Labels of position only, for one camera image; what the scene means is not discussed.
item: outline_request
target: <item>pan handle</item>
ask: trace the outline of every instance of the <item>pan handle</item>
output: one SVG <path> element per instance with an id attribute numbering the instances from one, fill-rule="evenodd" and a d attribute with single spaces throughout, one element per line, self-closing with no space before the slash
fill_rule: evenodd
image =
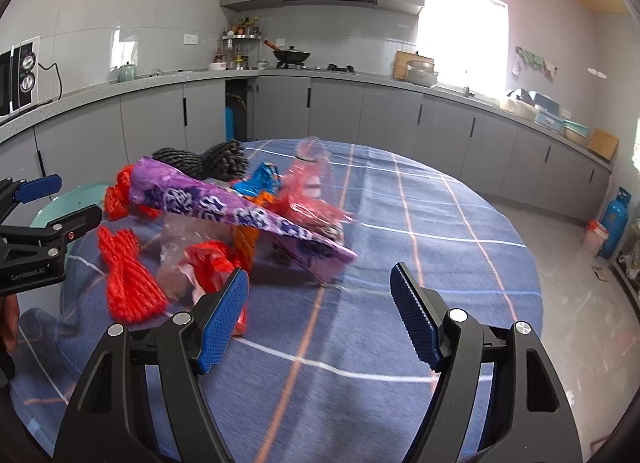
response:
<path id="1" fill-rule="evenodd" d="M 280 51 L 280 48 L 278 46 L 276 46 L 273 42 L 269 42 L 268 40 L 263 40 L 263 42 L 265 43 L 265 45 L 267 45 L 268 47 L 270 47 L 274 51 Z"/>

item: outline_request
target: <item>cardboard box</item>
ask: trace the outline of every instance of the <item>cardboard box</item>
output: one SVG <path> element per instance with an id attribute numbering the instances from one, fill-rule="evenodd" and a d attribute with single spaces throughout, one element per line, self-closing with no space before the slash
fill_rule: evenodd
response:
<path id="1" fill-rule="evenodd" d="M 613 134 L 597 128 L 593 131 L 587 148 L 607 161 L 611 161 L 611 158 L 613 158 L 613 155 L 616 153 L 619 142 L 620 140 L 616 136 L 613 136 Z"/>

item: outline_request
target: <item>purple plastic bag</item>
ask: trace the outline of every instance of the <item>purple plastic bag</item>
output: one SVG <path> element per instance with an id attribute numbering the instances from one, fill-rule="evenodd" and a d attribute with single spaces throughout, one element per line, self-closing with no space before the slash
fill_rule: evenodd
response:
<path id="1" fill-rule="evenodd" d="M 138 205 L 235 226 L 251 226 L 276 237 L 300 266 L 328 283 L 357 255 L 326 237 L 258 207 L 234 192 L 197 181 L 149 157 L 131 172 L 129 200 Z"/>

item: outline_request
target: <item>cutting board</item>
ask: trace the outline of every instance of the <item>cutting board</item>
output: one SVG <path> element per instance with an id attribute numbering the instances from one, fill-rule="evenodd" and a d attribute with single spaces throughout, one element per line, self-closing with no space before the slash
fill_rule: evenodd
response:
<path id="1" fill-rule="evenodd" d="M 587 148 L 602 156 L 606 160 L 611 160 L 618 147 L 620 140 L 613 134 L 608 133 L 606 130 L 597 128 L 593 131 L 591 139 L 587 144 Z"/>
<path id="2" fill-rule="evenodd" d="M 394 60 L 394 78 L 396 80 L 406 80 L 406 63 L 410 60 L 433 64 L 432 58 L 416 55 L 415 53 L 407 53 L 406 51 L 396 51 L 396 59 Z"/>

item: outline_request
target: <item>silver screw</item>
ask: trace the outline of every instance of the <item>silver screw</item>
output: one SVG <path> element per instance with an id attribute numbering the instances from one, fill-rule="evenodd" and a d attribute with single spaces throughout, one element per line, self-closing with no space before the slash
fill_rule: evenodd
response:
<path id="1" fill-rule="evenodd" d="M 528 335 L 531 332 L 531 326 L 522 320 L 516 322 L 516 329 L 523 335 Z"/>
<path id="2" fill-rule="evenodd" d="M 186 312 L 178 313 L 174 315 L 174 324 L 182 325 L 187 324 L 191 320 L 191 315 Z"/>
<path id="3" fill-rule="evenodd" d="M 117 337 L 118 335 L 121 335 L 123 331 L 124 328 L 122 324 L 112 324 L 109 326 L 109 329 L 107 329 L 107 333 L 110 337 Z"/>
<path id="4" fill-rule="evenodd" d="M 453 308 L 449 310 L 449 317 L 456 322 L 464 322 L 466 320 L 466 311 L 460 308 Z"/>

